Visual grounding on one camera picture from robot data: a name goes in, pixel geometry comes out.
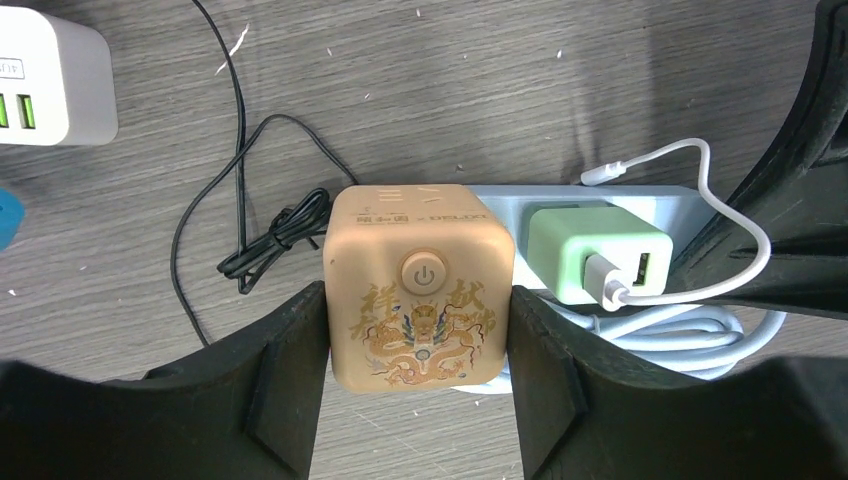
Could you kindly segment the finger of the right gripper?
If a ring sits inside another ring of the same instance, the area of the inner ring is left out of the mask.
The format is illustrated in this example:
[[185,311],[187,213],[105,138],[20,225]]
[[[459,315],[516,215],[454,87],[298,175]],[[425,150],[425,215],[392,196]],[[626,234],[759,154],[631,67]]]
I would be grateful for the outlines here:
[[847,317],[847,4],[821,1],[796,100],[728,205],[769,235],[767,267],[731,305]]

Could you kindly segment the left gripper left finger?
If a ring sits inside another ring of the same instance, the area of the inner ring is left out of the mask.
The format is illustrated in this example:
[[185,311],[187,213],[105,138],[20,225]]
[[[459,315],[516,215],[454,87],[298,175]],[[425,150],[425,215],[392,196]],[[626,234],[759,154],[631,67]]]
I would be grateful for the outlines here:
[[1,365],[5,479],[305,479],[329,355],[322,282],[139,380]]

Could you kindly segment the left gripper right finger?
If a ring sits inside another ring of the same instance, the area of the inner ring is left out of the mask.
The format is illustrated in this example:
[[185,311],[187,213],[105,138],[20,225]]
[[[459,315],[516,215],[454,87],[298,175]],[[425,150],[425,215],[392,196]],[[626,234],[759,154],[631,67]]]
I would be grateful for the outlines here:
[[508,360],[528,479],[843,479],[847,363],[776,357],[701,381],[511,296]]

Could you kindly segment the light blue power strip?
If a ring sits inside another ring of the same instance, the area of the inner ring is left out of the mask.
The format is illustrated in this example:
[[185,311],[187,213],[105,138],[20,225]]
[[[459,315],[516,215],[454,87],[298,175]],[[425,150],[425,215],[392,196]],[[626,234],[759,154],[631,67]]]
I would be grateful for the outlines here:
[[504,224],[516,243],[513,283],[545,288],[526,262],[532,215],[543,209],[621,207],[668,234],[673,257],[712,219],[714,209],[695,190],[681,186],[471,185],[469,189]]

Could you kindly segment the green plug adapter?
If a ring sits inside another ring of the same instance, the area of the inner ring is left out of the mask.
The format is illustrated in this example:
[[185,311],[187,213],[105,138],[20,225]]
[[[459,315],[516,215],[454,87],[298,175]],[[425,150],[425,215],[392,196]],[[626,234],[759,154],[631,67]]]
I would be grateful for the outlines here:
[[543,209],[530,218],[526,262],[566,305],[596,301],[584,287],[587,261],[603,257],[616,279],[637,296],[663,293],[673,240],[614,205]]

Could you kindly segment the orange cube adapter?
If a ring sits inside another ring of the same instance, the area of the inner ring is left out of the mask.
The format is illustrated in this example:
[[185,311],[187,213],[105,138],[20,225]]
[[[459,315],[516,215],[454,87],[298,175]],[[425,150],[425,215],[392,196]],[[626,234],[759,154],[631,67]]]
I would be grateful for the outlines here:
[[372,393],[495,379],[515,256],[509,231],[466,186],[343,190],[323,246],[336,381]]

